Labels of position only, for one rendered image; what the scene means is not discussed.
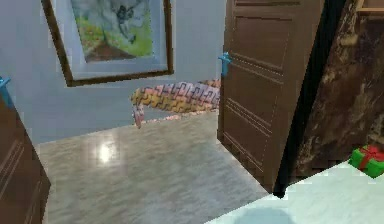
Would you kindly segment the green gift box red ribbon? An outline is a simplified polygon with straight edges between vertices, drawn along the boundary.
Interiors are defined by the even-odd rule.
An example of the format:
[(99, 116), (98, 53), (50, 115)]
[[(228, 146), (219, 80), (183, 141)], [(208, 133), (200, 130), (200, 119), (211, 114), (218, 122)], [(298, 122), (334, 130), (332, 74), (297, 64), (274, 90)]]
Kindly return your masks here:
[(384, 150), (365, 145), (352, 151), (348, 163), (371, 178), (384, 174)]

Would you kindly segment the brown framed wall picture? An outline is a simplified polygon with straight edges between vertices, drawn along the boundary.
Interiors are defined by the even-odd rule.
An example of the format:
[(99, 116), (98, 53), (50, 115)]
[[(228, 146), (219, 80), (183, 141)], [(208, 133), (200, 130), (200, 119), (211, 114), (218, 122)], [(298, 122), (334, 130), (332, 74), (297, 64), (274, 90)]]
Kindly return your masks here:
[(67, 86), (174, 73), (171, 0), (41, 0)]

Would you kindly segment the brown room door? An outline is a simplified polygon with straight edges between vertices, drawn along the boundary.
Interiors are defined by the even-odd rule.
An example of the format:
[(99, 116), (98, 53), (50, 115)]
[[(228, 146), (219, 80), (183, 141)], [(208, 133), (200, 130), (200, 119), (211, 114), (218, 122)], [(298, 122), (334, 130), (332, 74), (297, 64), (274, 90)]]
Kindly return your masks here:
[(50, 186), (15, 106), (0, 96), (0, 224), (43, 224)]
[(227, 0), (217, 138), (267, 191), (278, 176), (325, 0)]

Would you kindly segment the mottled brown cupboard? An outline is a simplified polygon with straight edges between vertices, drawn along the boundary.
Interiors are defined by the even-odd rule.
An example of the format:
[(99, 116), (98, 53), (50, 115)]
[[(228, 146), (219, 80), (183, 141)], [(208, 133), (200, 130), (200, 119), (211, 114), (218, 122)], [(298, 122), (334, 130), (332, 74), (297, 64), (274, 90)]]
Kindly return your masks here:
[(311, 58), (291, 184), (384, 141), (384, 0), (331, 0)]

